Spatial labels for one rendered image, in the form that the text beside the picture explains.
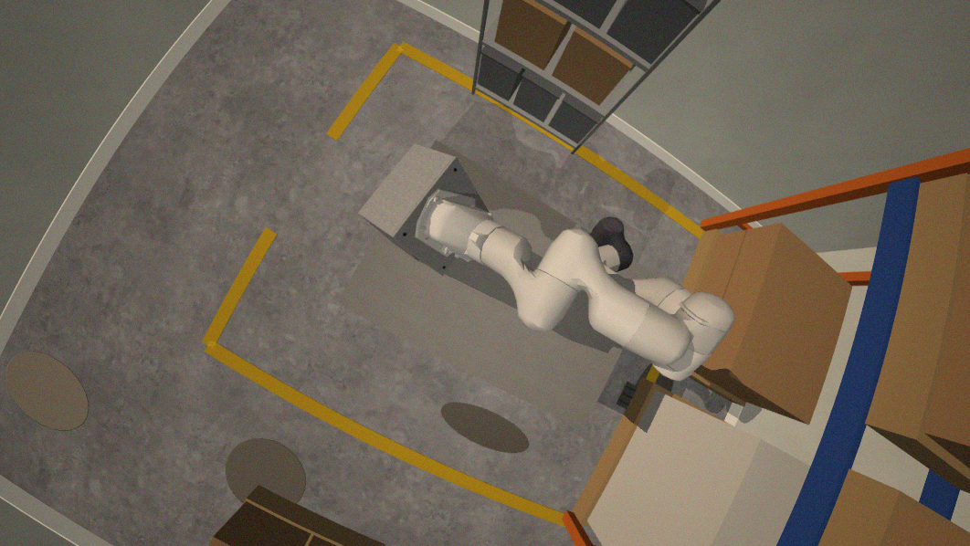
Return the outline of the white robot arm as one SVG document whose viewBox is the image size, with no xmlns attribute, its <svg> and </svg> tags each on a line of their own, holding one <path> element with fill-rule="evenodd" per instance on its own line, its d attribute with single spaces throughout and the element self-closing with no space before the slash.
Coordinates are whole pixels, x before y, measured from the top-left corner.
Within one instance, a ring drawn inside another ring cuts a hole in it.
<svg viewBox="0 0 970 546">
<path fill-rule="evenodd" d="M 514 292 L 519 318 L 533 331 L 552 331 L 582 290 L 595 331 L 651 360 L 664 377 L 681 381 L 708 360 L 733 326 L 733 309 L 719 296 L 691 294 L 667 278 L 618 275 L 631 265 L 633 252 L 615 217 L 600 220 L 590 234 L 563 231 L 533 271 L 529 241 L 474 206 L 475 198 L 438 188 L 414 236 L 445 257 L 455 251 L 457 258 L 498 272 Z"/>
</svg>

